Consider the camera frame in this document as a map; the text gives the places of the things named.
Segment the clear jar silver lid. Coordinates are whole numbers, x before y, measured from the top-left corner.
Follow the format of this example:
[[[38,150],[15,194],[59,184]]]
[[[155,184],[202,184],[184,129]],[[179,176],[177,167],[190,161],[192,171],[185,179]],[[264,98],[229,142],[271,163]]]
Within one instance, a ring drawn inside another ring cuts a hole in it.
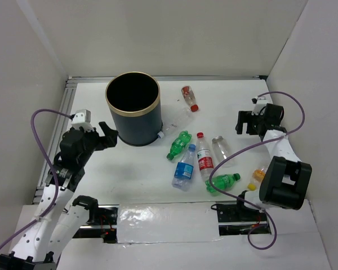
[[[217,136],[212,139],[212,148],[218,164],[231,155],[229,145],[222,136]]]

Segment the clear bottle red label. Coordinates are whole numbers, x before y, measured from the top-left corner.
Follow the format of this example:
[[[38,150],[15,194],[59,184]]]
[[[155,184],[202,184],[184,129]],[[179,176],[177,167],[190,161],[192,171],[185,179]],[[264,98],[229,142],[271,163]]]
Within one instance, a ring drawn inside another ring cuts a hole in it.
[[[197,133],[196,149],[199,172],[202,180],[205,182],[209,179],[210,174],[214,169],[214,162],[210,146],[202,132]]]

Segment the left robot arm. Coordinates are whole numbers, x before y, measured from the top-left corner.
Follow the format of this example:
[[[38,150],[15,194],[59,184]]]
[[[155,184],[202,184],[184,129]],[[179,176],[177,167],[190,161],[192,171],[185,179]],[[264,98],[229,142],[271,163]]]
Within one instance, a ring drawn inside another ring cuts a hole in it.
[[[100,218],[98,201],[80,195],[64,213],[69,200],[85,174],[84,167],[95,151],[115,147],[118,132],[99,123],[95,128],[70,128],[62,136],[60,151],[55,155],[53,172],[49,172],[41,201],[21,239],[9,254],[0,255],[0,269],[56,269],[60,255],[79,227],[94,224]]]

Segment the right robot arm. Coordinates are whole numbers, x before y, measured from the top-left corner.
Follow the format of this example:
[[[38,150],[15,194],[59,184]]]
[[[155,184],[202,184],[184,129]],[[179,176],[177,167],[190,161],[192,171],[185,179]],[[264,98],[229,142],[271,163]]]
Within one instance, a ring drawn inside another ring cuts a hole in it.
[[[243,124],[246,123],[246,133],[258,135],[262,142],[279,138],[265,145],[272,160],[260,186],[254,191],[240,194],[240,199],[246,201],[237,200],[234,213],[242,221],[261,209],[299,210],[303,205],[312,167],[294,153],[286,136],[287,130],[281,126],[283,116],[284,108],[271,103],[255,106],[253,111],[238,113],[237,134],[242,134]]]

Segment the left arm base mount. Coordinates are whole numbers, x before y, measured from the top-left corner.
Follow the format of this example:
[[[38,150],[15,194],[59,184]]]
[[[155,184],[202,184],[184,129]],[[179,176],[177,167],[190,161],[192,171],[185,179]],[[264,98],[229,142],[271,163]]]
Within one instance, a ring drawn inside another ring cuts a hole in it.
[[[97,239],[106,244],[117,243],[119,205],[99,205],[94,220],[80,226],[74,239]]]

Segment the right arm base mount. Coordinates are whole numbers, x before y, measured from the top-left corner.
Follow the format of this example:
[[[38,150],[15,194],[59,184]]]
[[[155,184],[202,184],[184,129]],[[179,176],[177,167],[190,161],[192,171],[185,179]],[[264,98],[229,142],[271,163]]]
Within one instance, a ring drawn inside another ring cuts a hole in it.
[[[271,234],[267,217],[253,209],[244,210],[232,203],[215,203],[211,210],[217,214],[220,236],[247,235],[255,227],[252,234]]]

